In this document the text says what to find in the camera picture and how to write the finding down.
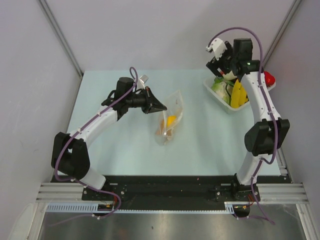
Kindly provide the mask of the yellow orange fruit toy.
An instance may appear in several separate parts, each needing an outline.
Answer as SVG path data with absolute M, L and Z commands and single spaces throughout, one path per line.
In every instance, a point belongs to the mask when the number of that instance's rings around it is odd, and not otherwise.
M 169 128 L 172 124 L 175 123 L 177 117 L 175 115 L 170 115 L 166 119 L 166 127 Z

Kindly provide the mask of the clear zip top bag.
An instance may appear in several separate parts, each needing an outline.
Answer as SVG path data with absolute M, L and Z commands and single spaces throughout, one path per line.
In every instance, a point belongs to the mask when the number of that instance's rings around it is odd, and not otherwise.
M 158 126 L 155 132 L 155 139 L 159 145 L 166 145 L 170 142 L 176 132 L 184 113 L 184 101 L 180 90 L 175 91 L 165 98 L 163 110 L 158 117 Z

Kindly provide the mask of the white radish toy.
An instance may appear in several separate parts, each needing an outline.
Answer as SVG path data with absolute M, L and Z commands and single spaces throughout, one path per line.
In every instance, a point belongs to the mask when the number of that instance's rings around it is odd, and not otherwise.
M 227 80 L 227 81 L 232 81 L 237 79 L 237 76 L 234 75 L 232 71 L 230 71 L 229 73 L 222 74 L 222 77 L 224 80 Z

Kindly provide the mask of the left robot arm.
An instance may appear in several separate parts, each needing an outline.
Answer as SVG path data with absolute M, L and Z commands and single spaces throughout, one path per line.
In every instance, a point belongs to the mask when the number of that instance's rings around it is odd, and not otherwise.
M 116 123 L 130 108 L 140 108 L 144 114 L 162 112 L 167 109 L 145 85 L 148 77 L 134 80 L 121 77 L 116 88 L 91 120 L 70 133 L 59 132 L 53 143 L 51 166 L 71 180 L 77 180 L 93 188 L 93 194 L 100 200 L 110 196 L 111 188 L 106 178 L 91 167 L 89 147 L 109 126 Z

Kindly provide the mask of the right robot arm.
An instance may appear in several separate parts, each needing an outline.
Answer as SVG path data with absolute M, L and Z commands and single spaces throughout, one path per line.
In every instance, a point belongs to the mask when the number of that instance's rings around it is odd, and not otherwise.
M 230 44 L 219 38 L 211 40 L 206 50 L 214 57 L 206 66 L 217 77 L 232 73 L 246 91 L 254 125 L 244 136 L 247 150 L 240 170 L 230 186 L 216 188 L 216 197 L 244 202 L 258 197 L 258 173 L 264 163 L 271 165 L 290 128 L 290 122 L 277 112 L 265 82 L 259 60 L 253 60 L 253 43 L 249 38 L 238 38 Z

